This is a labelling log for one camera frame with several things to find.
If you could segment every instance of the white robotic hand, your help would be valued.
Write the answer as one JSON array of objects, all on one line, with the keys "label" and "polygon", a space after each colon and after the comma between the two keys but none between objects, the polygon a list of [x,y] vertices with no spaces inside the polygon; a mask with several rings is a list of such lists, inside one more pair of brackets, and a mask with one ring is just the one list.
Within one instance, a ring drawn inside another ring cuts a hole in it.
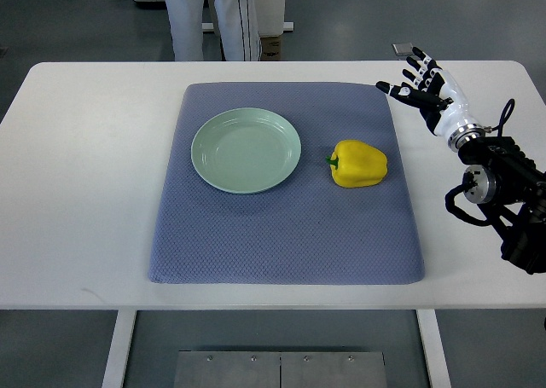
[{"label": "white robotic hand", "polygon": [[468,99],[451,74],[420,49],[414,47],[413,53],[419,60],[408,57],[407,62],[416,73],[402,71],[410,84],[398,87],[380,81],[377,88],[419,108],[428,129],[436,136],[443,136],[454,151],[471,137],[483,136],[483,128],[470,115]]}]

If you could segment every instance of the blue mat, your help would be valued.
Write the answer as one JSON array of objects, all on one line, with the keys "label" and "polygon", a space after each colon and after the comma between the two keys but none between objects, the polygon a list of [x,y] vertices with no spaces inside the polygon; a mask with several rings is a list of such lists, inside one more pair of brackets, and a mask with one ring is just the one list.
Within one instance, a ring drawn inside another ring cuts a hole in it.
[{"label": "blue mat", "polygon": [[[195,172],[190,147],[210,118],[238,107],[279,113],[302,153],[281,184],[228,194]],[[324,160],[358,139],[383,151],[379,185],[340,188]],[[190,85],[157,216],[149,279],[161,283],[407,284],[424,276],[421,248],[386,98],[344,83]]]}]

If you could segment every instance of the plate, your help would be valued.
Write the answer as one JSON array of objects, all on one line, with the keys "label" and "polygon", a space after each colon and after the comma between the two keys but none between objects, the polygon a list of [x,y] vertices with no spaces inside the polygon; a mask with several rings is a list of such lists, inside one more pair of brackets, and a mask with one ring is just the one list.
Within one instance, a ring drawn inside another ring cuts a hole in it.
[{"label": "plate", "polygon": [[260,108],[220,113],[199,128],[191,145],[197,173],[232,194],[273,188],[293,172],[300,155],[294,127],[281,115]]}]

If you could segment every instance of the table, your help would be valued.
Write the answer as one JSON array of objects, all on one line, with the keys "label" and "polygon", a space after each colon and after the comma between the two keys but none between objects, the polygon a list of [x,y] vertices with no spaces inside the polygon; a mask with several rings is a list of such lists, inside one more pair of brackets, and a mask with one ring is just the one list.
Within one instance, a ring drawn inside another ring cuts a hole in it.
[{"label": "table", "polygon": [[[496,125],[506,101],[516,100],[504,134],[544,168],[546,107],[525,68],[513,61],[441,64],[484,125]],[[422,281],[275,286],[148,280],[154,221],[188,85],[399,84],[405,67],[403,61],[36,65],[0,124],[0,309],[119,310],[115,357],[126,350],[136,310],[416,309],[434,324],[433,309],[545,307],[546,275],[527,275],[502,261],[493,229],[445,211],[444,195],[461,182],[466,166],[428,132],[417,110],[390,98],[425,260]],[[459,203],[479,215],[475,206]]]}]

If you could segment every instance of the white pants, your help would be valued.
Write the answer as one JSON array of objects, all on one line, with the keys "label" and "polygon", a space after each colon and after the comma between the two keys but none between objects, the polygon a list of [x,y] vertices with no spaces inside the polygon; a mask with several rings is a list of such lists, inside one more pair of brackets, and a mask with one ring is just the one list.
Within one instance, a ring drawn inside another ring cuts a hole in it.
[{"label": "white pants", "polygon": [[[165,0],[176,61],[203,61],[204,0]],[[214,0],[227,61],[258,61],[261,47],[254,0]]]}]

